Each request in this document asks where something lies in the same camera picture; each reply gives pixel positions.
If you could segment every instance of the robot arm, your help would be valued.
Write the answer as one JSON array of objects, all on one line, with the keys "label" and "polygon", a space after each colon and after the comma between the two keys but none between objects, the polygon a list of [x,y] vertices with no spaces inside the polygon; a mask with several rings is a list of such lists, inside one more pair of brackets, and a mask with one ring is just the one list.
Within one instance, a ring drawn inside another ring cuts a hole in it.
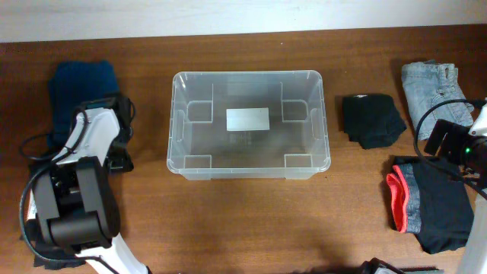
[{"label": "robot arm", "polygon": [[[150,270],[119,233],[119,210],[108,184],[109,172],[133,169],[126,150],[132,137],[130,104],[120,95],[82,104],[84,113],[76,116],[66,146],[52,159],[56,164],[33,185],[33,200],[47,244],[80,258],[101,257],[120,274],[146,274]],[[99,273],[113,273],[100,262],[87,262]]]},{"label": "robot arm", "polygon": [[[483,102],[479,117],[470,128],[438,120],[425,152],[435,155],[438,149],[439,157],[479,174],[476,186],[487,193],[487,104]],[[459,274],[487,273],[487,200],[484,198],[481,195],[476,197],[475,217],[457,270]]]}]

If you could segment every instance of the folded navy blue shirt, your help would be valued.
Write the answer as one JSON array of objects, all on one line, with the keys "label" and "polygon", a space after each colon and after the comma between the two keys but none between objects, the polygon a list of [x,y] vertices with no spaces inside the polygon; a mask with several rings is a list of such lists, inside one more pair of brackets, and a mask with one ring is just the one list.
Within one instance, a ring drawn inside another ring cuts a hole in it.
[{"label": "folded navy blue shirt", "polygon": [[109,62],[60,63],[49,81],[54,130],[48,138],[48,146],[66,143],[72,114],[80,103],[116,92],[119,92],[119,86]]}]

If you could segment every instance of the cable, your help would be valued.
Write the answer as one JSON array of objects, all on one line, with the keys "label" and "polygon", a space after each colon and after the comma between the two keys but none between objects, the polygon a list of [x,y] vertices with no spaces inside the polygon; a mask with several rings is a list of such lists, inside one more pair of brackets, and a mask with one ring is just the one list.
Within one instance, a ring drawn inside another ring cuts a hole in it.
[{"label": "cable", "polygon": [[82,113],[84,117],[84,123],[83,123],[83,128],[81,129],[81,133],[74,143],[74,145],[71,147],[71,149],[68,149],[68,152],[63,154],[62,156],[59,156],[55,160],[52,160],[50,163],[48,163],[45,167],[40,168],[39,170],[36,171],[36,173],[29,179],[27,182],[27,185],[24,188],[24,191],[22,192],[21,196],[21,201],[19,205],[19,220],[21,223],[21,233],[22,237],[27,244],[27,247],[29,247],[30,251],[37,256],[38,258],[46,261],[46,262],[51,262],[51,263],[77,263],[80,261],[86,261],[86,260],[94,260],[99,263],[101,263],[103,266],[105,266],[109,271],[113,272],[114,274],[119,274],[113,267],[111,267],[107,262],[105,262],[101,257],[99,256],[86,256],[86,257],[79,257],[79,258],[73,258],[73,259],[53,259],[53,258],[48,258],[39,253],[38,250],[32,245],[30,242],[27,232],[25,231],[25,222],[24,222],[24,207],[25,207],[25,200],[27,198],[27,194],[29,193],[29,190],[33,189],[34,184],[39,180],[40,176],[49,171],[52,167],[56,166],[56,163],[58,163],[61,160],[66,159],[69,155],[73,153],[73,151],[79,146],[81,141],[83,140],[84,134],[86,133],[86,130],[88,129],[88,115],[84,110],[77,109],[78,113]]},{"label": "cable", "polygon": [[132,122],[135,118],[135,114],[136,114],[136,111],[135,111],[135,105],[134,103],[132,102],[132,100],[129,99],[129,102],[130,102],[130,107],[132,108],[133,110],[133,113],[132,115],[130,116],[130,122]]},{"label": "cable", "polygon": [[465,177],[463,177],[461,174],[456,174],[454,173],[453,171],[451,170],[448,170],[438,164],[435,164],[433,163],[432,161],[428,160],[420,151],[419,151],[419,148],[418,148],[418,138],[419,138],[419,130],[421,129],[421,125],[423,124],[423,122],[425,121],[426,117],[432,113],[434,110],[436,110],[437,108],[441,107],[441,106],[444,106],[446,104],[453,104],[453,103],[470,103],[472,104],[473,106],[475,106],[476,108],[481,108],[479,106],[483,106],[485,104],[485,101],[484,100],[467,100],[467,99],[455,99],[455,100],[446,100],[444,102],[441,102],[437,105],[435,105],[434,107],[432,107],[431,109],[429,109],[428,111],[426,111],[426,113],[423,115],[423,117],[421,117],[421,119],[419,120],[418,122],[418,125],[416,126],[416,133],[414,135],[414,142],[413,142],[413,146],[414,146],[414,151],[416,152],[416,154],[418,155],[418,157],[423,161],[425,162],[426,164],[438,169],[439,171],[442,171],[448,175],[450,175],[451,177],[453,178],[456,178],[457,180],[465,183],[467,186],[471,187],[473,190],[475,190],[480,196],[482,196],[484,199],[487,200],[487,193],[485,193],[480,187],[478,187],[475,183],[474,183],[474,180],[469,180],[469,179],[466,179]]},{"label": "cable", "polygon": [[[65,134],[67,132],[54,132],[53,134]],[[41,138],[41,137],[47,137],[51,135],[51,133],[42,133],[42,134],[37,134],[37,135],[34,135],[34,136],[31,136],[25,140],[22,141],[21,143],[21,146],[18,148],[18,151],[19,153],[29,159],[29,160],[32,160],[32,161],[47,161],[47,160],[51,160],[52,158],[54,158],[58,153],[59,151],[56,151],[56,152],[53,152],[49,155],[45,155],[45,156],[33,156],[33,155],[27,155],[25,154],[24,152],[24,147],[27,145],[27,143],[35,140],[35,139],[38,139],[38,138]]]},{"label": "cable", "polygon": [[480,182],[480,178],[466,178],[466,179],[476,183]]}]

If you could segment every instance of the clear plastic storage box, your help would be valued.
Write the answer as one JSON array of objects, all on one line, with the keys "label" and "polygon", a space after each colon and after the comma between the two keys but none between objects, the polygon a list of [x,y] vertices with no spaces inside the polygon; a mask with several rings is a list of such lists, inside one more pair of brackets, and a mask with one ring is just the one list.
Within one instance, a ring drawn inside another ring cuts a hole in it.
[{"label": "clear plastic storage box", "polygon": [[167,148],[172,172],[188,180],[307,179],[330,164],[318,72],[174,76]]}]

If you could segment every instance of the white wall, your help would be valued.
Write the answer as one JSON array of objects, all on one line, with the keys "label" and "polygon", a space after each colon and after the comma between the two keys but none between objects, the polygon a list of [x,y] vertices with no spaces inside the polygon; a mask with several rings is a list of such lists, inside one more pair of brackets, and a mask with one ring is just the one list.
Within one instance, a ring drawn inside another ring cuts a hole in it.
[{"label": "white wall", "polygon": [[0,42],[487,23],[487,0],[0,0]]}]

